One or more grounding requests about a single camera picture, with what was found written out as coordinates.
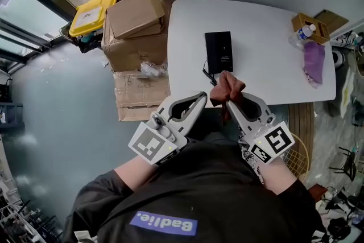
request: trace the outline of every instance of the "black box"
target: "black box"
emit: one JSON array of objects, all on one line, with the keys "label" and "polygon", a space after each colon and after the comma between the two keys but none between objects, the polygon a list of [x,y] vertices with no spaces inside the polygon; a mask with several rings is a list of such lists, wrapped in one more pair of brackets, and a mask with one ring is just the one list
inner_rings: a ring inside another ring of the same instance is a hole
[{"label": "black box", "polygon": [[233,53],[230,32],[206,32],[205,40],[209,74],[218,74],[223,70],[232,72]]}]

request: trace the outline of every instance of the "chair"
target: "chair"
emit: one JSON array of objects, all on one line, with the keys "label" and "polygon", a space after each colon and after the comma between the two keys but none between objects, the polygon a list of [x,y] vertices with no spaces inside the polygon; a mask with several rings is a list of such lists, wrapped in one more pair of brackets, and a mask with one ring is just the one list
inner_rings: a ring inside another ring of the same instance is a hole
[{"label": "chair", "polygon": [[344,149],[342,147],[339,147],[339,149],[346,152],[343,153],[345,156],[347,156],[345,164],[341,168],[329,167],[329,169],[339,170],[335,171],[335,173],[346,174],[351,181],[354,181],[355,175],[357,173],[357,166],[355,165],[355,152],[351,152],[348,149]]}]

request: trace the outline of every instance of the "black shirt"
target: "black shirt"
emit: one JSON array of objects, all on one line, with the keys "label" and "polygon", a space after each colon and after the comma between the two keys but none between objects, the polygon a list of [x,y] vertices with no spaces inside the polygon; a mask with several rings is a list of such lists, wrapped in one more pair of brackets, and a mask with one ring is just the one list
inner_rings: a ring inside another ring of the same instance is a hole
[{"label": "black shirt", "polygon": [[88,230],[98,242],[310,242],[324,227],[297,180],[265,189],[239,146],[197,143],[158,168],[133,193],[114,172],[83,187],[63,241]]}]

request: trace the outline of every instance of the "white table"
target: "white table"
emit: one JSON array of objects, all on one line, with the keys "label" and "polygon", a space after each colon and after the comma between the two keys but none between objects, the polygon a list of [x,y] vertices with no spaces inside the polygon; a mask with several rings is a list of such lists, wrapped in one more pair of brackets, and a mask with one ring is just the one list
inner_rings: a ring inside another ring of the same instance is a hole
[{"label": "white table", "polygon": [[334,62],[325,46],[323,84],[312,88],[303,73],[303,53],[291,47],[291,11],[226,0],[177,0],[168,29],[168,73],[171,94],[213,86],[203,74],[205,32],[230,31],[234,76],[246,84],[243,92],[268,105],[332,100],[336,95]]}]

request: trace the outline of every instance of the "blue label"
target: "blue label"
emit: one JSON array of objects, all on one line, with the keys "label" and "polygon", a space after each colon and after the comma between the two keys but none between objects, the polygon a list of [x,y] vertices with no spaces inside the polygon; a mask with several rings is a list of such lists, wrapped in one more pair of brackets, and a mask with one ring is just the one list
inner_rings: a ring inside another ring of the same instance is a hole
[{"label": "blue label", "polygon": [[163,216],[157,213],[138,211],[130,225],[168,234],[194,236],[197,221],[178,217]]},{"label": "blue label", "polygon": [[299,30],[298,30],[298,36],[302,39],[302,40],[306,40],[306,39],[308,39],[308,37],[303,33],[303,30],[302,30],[302,28],[300,28]]}]

